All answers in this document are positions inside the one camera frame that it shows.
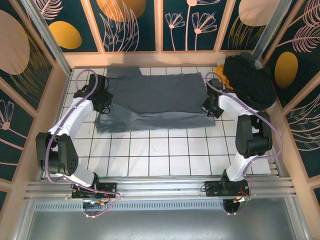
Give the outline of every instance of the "black cloth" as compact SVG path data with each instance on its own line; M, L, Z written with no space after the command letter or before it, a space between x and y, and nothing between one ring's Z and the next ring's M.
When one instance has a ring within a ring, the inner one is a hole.
M237 97L249 107L262 111L276 101L277 93L266 68L253 69L251 62L236 55L225 59L223 74Z

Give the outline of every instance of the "metal base plate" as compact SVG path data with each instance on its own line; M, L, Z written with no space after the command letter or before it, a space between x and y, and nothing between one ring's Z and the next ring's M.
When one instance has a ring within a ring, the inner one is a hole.
M115 182L100 182L99 187L102 191L106 192L116 192L117 191L117 183ZM111 199L116 198L115 194L109 194L109 197ZM92 194L89 193L86 189L83 189L79 187L79 190L73 189L71 194L72 199L105 199L106 195L102 193L95 193L92 192Z
M242 189L246 194L249 194L248 184L245 184L244 186L234 185L232 187L229 187L227 189L228 191L225 191L221 181L206 181L204 182L204 187L205 187L205 195L207 197L228 196L228 197L236 198L237 196L243 195L240 189Z

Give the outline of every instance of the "grid floor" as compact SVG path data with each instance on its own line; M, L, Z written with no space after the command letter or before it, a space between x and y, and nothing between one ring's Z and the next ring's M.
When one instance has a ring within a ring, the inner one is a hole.
M106 75L104 68L93 68ZM212 67L140 68L143 75L201 73L204 78ZM62 115L76 92L75 79L82 69L74 69ZM89 79L79 78L82 87ZM162 129L123 133L97 133L92 113L77 133L74 146L79 162L100 177L207 176L221 175L236 154L237 123L225 112L214 127L195 129ZM271 174L268 160L256 162L248 174Z

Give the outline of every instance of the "flower drawing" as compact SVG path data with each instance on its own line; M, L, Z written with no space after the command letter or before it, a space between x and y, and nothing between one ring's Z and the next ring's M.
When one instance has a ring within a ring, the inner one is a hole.
M186 25L186 23L185 23L185 21L183 21L183 17L181 16L181 12L180 13L173 13L172 15L171 15L171 13L167 13L165 15L165 20L170 28L172 47L173 47L173 50L175 51L176 48L175 48L172 29L183 27L184 25Z
M26 136L23 136L22 134L12 130L10 127L13 114L14 114L14 109L15 105L11 102L8 101L7 104L5 103L4 100L0 100L0 131L11 131L12 133L22 137L22 138L27 138ZM11 146L13 148L23 150L23 147L20 147L14 143L8 142L2 138L0 138L0 143L6 144L8 146ZM17 165L17 163L7 163L7 162L0 162L0 164L3 165Z
M188 26L189 26L189 16L190 16L190 9L191 7L197 5L210 5L210 4L217 4L220 0L186 0L186 3L189 5L188 12L186 16L186 28L185 28L185 50L188 50Z
M10 122L14 113L15 105L8 101L7 105L4 100L0 100L0 129L10 129Z
M215 12L211 14L203 13L200 18L199 12L192 14L191 18L195 32L194 50L197 50L198 34L210 33L217 30L215 14Z

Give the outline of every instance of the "wall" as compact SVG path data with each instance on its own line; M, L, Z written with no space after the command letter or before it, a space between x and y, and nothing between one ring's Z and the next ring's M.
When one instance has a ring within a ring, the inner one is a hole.
M7 240L39 171L36 136L55 122L67 76L16 0L0 3L0 52L0 239Z
M36 0L72 67L212 66L251 52L280 0Z
M314 239L320 239L319 26L320 2L298 0L263 60L278 94L270 114L283 138L281 156Z

